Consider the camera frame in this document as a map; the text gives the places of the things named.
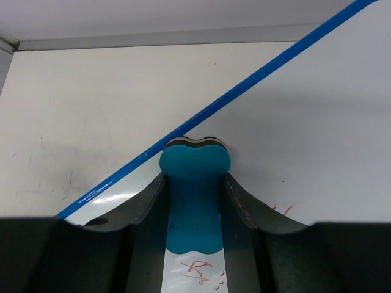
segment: red scribble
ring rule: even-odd
[[[191,264],[191,266],[189,266],[188,264],[184,264],[183,262],[182,262],[182,264],[183,264],[184,266],[186,266],[186,267],[189,267],[188,272],[196,271],[196,272],[199,274],[199,276],[190,276],[190,275],[184,275],[184,274],[180,273],[182,276],[200,279],[199,282],[198,282],[199,285],[202,285],[204,281],[206,281],[206,282],[211,282],[211,280],[206,279],[206,278],[203,277],[202,272],[200,272],[200,270],[197,270],[197,269],[196,269],[196,268],[204,267],[204,266],[210,266],[210,267],[212,267],[211,264],[209,264],[209,263],[207,263],[207,262],[205,262],[205,261],[194,261],[194,262]]]
[[[290,211],[291,208],[293,208],[294,205],[296,205],[298,203],[294,203],[293,205],[291,205],[284,213],[283,215],[287,215],[287,213]]]

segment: blue strip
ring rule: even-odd
[[[84,206],[90,200],[95,198],[97,195],[101,194],[107,188],[112,186],[118,180],[121,180],[127,174],[132,172],[134,169],[138,168],[145,161],[149,160],[151,157],[159,153],[167,144],[167,142],[174,137],[183,136],[191,129],[196,127],[198,124],[203,122],[205,119],[212,116],[218,110],[226,106],[229,102],[233,101],[244,92],[249,90],[255,84],[260,82],[262,79],[279,69],[282,65],[289,62],[291,59],[295,58],[301,52],[306,50],[309,46],[312,46],[318,40],[323,38],[329,32],[333,31],[336,27],[344,23],[346,20],[354,16],[357,12],[366,8],[369,4],[375,2],[377,0],[356,0],[347,8],[343,9],[341,12],[333,16],[327,22],[322,24],[320,27],[315,29],[313,32],[309,33],[309,35],[305,36],[302,40],[295,43],[292,47],[278,55],[272,61],[267,63],[265,66],[261,67],[255,73],[250,75],[244,81],[236,85],[234,88],[229,90],[227,93],[218,98],[215,102],[210,104],[204,110],[193,116],[190,120],[183,123],[177,129],[172,131],[170,134],[163,137],[161,140],[152,145],[149,149],[144,151],[138,157],[127,163],[120,170],[116,171],[113,175],[111,175],[108,179],[104,180],[102,183],[97,185],[90,192],[86,193],[83,197],[76,200],[74,203],[65,208],[62,212],[60,212],[57,217],[62,219],[68,217],[79,208]]]

